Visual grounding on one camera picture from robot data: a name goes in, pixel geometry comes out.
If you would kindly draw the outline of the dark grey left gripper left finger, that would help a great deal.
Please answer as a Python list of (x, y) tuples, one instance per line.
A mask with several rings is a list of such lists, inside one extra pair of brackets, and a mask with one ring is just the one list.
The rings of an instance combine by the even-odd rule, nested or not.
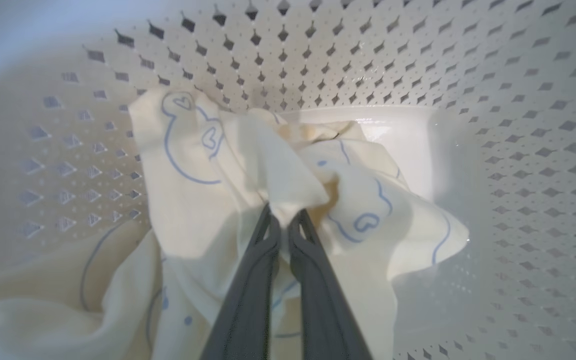
[(201, 360), (266, 360), (281, 226), (263, 208), (200, 356)]

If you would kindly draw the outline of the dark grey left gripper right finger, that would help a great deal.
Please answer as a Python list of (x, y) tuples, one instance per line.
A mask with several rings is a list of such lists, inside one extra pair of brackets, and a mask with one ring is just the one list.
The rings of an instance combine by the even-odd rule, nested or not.
[(306, 209), (287, 228), (290, 268), (301, 287), (304, 360), (371, 360), (317, 230)]

